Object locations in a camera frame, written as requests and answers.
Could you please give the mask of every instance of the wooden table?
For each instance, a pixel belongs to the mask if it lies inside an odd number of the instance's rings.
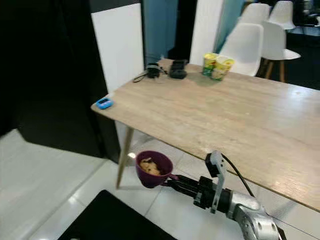
[[[127,125],[118,186],[137,129],[202,160],[219,150],[247,180],[320,212],[320,91],[231,72],[217,82],[201,66],[186,70],[183,80],[128,82],[105,110],[92,105]]]

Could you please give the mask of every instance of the white floor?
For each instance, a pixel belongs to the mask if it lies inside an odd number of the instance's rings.
[[[118,166],[115,163],[16,141],[17,136],[18,132],[12,131],[0,139],[1,240],[58,239],[103,189],[177,239],[243,240],[238,224],[224,214],[204,211],[193,205],[193,199],[170,188],[143,187],[133,161],[125,169],[120,189],[116,190]],[[134,153],[157,150],[167,155],[177,174],[196,180],[200,175],[209,177],[203,161],[169,145],[154,139],[148,139],[143,145],[134,143]],[[288,240],[320,239],[320,213],[249,184],[284,229]],[[225,187],[246,192],[232,174],[227,175]]]

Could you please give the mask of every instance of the white wall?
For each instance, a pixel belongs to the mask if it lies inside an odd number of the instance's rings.
[[[210,53],[219,30],[224,0],[198,0],[193,28],[190,63],[202,65],[205,53]]]
[[[108,92],[144,70],[140,3],[91,14]],[[116,122],[120,146],[125,126]]]

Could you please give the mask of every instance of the white tile floor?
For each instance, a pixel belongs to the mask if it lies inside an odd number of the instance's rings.
[[[208,176],[207,169],[203,161],[195,159],[194,157],[182,153],[181,151],[157,140],[148,141],[143,146],[136,144],[136,147],[134,147],[132,151],[137,153],[146,149],[158,150],[168,155],[173,160],[175,165],[174,173],[176,174],[187,175],[194,179],[199,179],[200,175]],[[19,156],[19,154],[13,155],[11,159],[17,158],[17,156]],[[96,160],[96,158],[91,158],[88,156],[83,156],[82,159],[83,161],[87,159],[89,162],[90,159],[92,161],[93,159]],[[14,213],[10,213],[9,211],[8,214],[2,215],[4,206],[9,206],[13,203],[8,200],[2,201],[4,194],[3,186],[1,185],[0,193],[2,194],[0,196],[0,214],[2,218],[0,220],[1,223],[7,222],[6,226],[9,227],[9,230],[5,230],[6,234],[1,233],[3,231],[3,226],[0,224],[0,239],[57,239],[102,189],[108,190],[124,203],[135,209],[140,214],[144,215],[146,218],[160,226],[177,239],[243,239],[238,224],[227,219],[223,214],[217,213],[216,215],[213,215],[212,213],[208,212],[208,210],[205,211],[201,208],[198,208],[193,205],[193,199],[175,192],[167,187],[159,186],[152,190],[144,188],[136,175],[135,168],[132,163],[130,166],[126,167],[124,171],[119,190],[115,189],[115,180],[117,175],[117,165],[115,163],[106,161],[94,173],[90,170],[88,173],[89,172],[91,177],[81,186],[79,186],[76,191],[73,191],[71,188],[64,189],[65,196],[70,196],[70,194],[73,193],[68,200],[65,200],[61,204],[55,204],[56,206],[60,207],[51,207],[51,215],[50,212],[47,212],[42,216],[39,215],[39,217],[38,215],[33,217],[33,214],[30,211],[28,212],[28,210],[24,210],[30,207],[28,200],[26,201],[26,205],[21,203],[20,208]],[[8,178],[14,184],[7,185],[5,188],[7,189],[7,192],[10,186],[13,186],[13,188],[11,188],[12,195],[16,192],[16,189],[20,189],[20,191],[17,191],[17,193],[21,194],[26,194],[25,192],[32,191],[33,186],[31,182],[22,184],[22,182],[16,178]],[[240,181],[232,174],[227,175],[225,186],[227,188],[245,193],[245,189],[241,185]],[[320,238],[318,228],[320,222],[320,213],[256,186],[255,184],[250,183],[250,187],[253,189],[254,193],[256,193],[258,199],[265,205],[268,212],[279,219],[276,220],[276,223],[285,230],[288,240],[315,240]],[[48,191],[46,192],[44,189],[39,189],[38,191],[42,191],[44,195],[48,194]],[[37,201],[37,207],[40,209],[47,205],[46,201],[43,202],[45,196],[38,194],[29,197],[33,198],[34,201],[36,201],[36,198],[39,198]],[[33,221],[36,221],[36,218],[38,217],[38,224],[35,224],[37,227],[18,227],[18,229],[16,229],[17,226],[23,226],[24,224],[28,225],[28,221],[25,219],[20,219],[21,213],[23,213],[22,216],[24,214],[29,214],[28,217],[32,218]],[[13,223],[14,218],[17,221],[20,221],[19,224]]]

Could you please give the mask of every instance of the purple cup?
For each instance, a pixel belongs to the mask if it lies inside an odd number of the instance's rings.
[[[140,167],[140,162],[147,158],[151,158],[151,160],[157,165],[161,172],[160,176],[153,175],[142,170]],[[170,159],[166,155],[157,151],[140,152],[135,158],[135,169],[142,185],[149,189],[163,184],[168,177],[177,179],[177,176],[171,174],[174,166]]]

